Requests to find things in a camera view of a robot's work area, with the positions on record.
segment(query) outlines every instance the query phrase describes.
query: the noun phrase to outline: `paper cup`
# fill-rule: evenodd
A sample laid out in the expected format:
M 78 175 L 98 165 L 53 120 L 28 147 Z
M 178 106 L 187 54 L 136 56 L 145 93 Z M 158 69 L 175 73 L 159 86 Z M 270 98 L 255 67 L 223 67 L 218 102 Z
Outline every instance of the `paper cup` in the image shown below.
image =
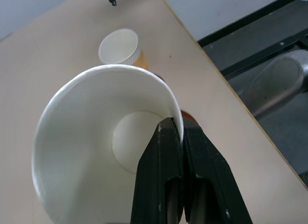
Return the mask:
M 106 36 L 98 55 L 103 64 L 126 64 L 149 69 L 138 35 L 131 29 L 116 30 Z
M 35 190 L 51 220 L 129 223 L 133 172 L 167 117 L 174 118 L 182 142 L 172 91 L 138 67 L 94 67 L 63 86 L 41 116 L 32 155 Z

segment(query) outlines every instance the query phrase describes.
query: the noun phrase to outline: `white wall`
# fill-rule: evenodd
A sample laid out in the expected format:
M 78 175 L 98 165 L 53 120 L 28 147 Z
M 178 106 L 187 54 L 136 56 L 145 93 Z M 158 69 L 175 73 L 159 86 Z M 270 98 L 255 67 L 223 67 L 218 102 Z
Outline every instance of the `white wall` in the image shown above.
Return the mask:
M 0 0 L 0 39 L 64 0 Z
M 196 40 L 275 0 L 167 0 Z
M 0 39 L 64 0 L 0 0 Z M 275 0 L 167 0 L 196 40 Z

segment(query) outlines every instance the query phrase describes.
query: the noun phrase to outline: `gray chair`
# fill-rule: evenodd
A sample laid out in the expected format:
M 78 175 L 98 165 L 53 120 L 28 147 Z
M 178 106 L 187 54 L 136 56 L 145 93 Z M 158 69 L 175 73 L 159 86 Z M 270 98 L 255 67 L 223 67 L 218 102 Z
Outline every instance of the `gray chair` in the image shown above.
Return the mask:
M 255 118 L 279 109 L 308 88 L 308 52 L 275 58 L 244 88 L 240 98 Z

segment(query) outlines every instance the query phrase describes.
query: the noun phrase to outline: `wooden table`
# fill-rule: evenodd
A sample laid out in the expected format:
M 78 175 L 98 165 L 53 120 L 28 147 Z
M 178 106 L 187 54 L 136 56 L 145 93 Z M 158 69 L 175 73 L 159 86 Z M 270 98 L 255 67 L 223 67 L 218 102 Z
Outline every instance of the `wooden table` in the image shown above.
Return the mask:
M 163 0 L 117 1 L 68 0 L 0 43 L 0 223 L 51 223 L 31 178 L 36 125 L 121 27 L 139 34 L 150 70 L 224 155 L 253 222 L 307 223 L 307 189 Z

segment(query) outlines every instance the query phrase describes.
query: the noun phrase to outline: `cup rim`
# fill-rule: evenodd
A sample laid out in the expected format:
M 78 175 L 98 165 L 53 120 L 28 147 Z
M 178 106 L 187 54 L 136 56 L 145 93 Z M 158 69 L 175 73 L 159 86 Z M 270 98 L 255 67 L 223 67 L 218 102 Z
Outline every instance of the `cup rim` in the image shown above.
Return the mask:
M 106 60 L 103 58 L 103 56 L 101 55 L 101 50 L 102 50 L 102 48 L 103 48 L 104 43 L 105 43 L 109 38 L 111 38 L 112 36 L 117 35 L 117 33 L 120 33 L 120 32 L 123 32 L 123 31 L 125 31 L 125 32 L 130 32 L 130 33 L 136 38 L 136 46 L 134 47 L 134 49 L 133 49 L 133 51 L 131 52 L 131 54 L 129 54 L 127 57 L 125 57 L 125 58 L 121 59 L 120 61 L 118 61 L 118 63 L 106 61 Z M 122 28 L 122 29 L 115 30 L 115 31 L 111 32 L 109 35 L 107 35 L 107 36 L 102 40 L 102 42 L 101 42 L 101 44 L 100 44 L 100 47 L 98 48 L 98 56 L 99 56 L 99 59 L 100 59 L 100 61 L 101 61 L 102 63 L 104 63 L 104 64 L 120 64 L 120 63 L 123 63 L 123 62 L 125 62 L 126 60 L 128 60 L 128 59 L 135 53 L 135 51 L 136 51 L 137 48 L 138 48 L 138 43 L 139 43 L 139 37 L 138 37 L 137 33 L 136 33 L 134 30 L 128 29 L 128 28 Z
M 81 82 L 82 80 L 84 80 L 85 78 L 87 78 L 88 76 L 91 75 L 95 75 L 101 72 L 105 72 L 105 71 L 131 71 L 131 72 L 135 72 L 135 73 L 141 73 L 141 74 L 145 74 L 148 75 L 150 77 L 155 78 L 162 86 L 164 86 L 168 92 L 170 93 L 172 100 L 175 102 L 175 106 L 177 107 L 177 114 L 176 116 L 179 119 L 179 124 L 180 126 L 177 127 L 178 132 L 179 132 L 179 138 L 180 138 L 180 143 L 182 144 L 183 142 L 183 137 L 184 137 L 184 126 L 183 126 L 183 118 L 181 115 L 181 110 L 180 110 L 180 106 L 178 101 L 176 100 L 176 97 L 174 95 L 174 93 L 172 92 L 172 90 L 169 88 L 169 86 L 162 80 L 160 79 L 157 75 L 155 75 L 152 72 L 149 72 L 143 68 L 140 67 L 136 67 L 136 66 L 128 66 L 128 65 L 123 65 L 123 64 L 112 64 L 112 65 L 101 65 L 101 66 L 96 66 L 93 68 L 90 68 L 84 72 L 81 72 L 80 74 L 78 74 L 76 77 L 74 77 L 72 80 L 70 80 L 68 83 L 66 83 L 63 87 L 61 87 L 56 93 L 55 95 L 51 98 L 51 100 L 48 102 L 47 106 L 45 107 L 39 121 L 38 121 L 38 125 L 35 131 L 35 138 L 34 138 L 34 146 L 32 148 L 32 156 L 31 156 L 31 174 L 32 174 L 32 181 L 33 181 L 33 185 L 34 185 L 34 189 L 35 192 L 41 202 L 41 204 L 43 205 L 45 211 L 47 212 L 47 214 L 49 215 L 49 217 L 54 220 L 56 217 L 53 216 L 52 213 L 49 213 L 46 209 L 46 201 L 44 198 L 44 187 L 43 187 L 43 183 L 41 181 L 40 178 L 40 172 L 38 169 L 38 165 L 37 165 L 37 154 L 39 152 L 39 147 L 37 145 L 37 141 L 38 141 L 38 136 L 39 136 L 39 130 L 42 128 L 42 125 L 44 125 L 44 120 L 46 119 L 46 117 L 48 116 L 48 113 L 51 112 L 53 110 L 53 108 L 55 108 L 55 106 L 57 106 L 58 102 L 64 97 L 66 96 L 66 94 L 70 91 L 71 88 L 73 88 L 75 85 L 77 85 L 79 82 Z

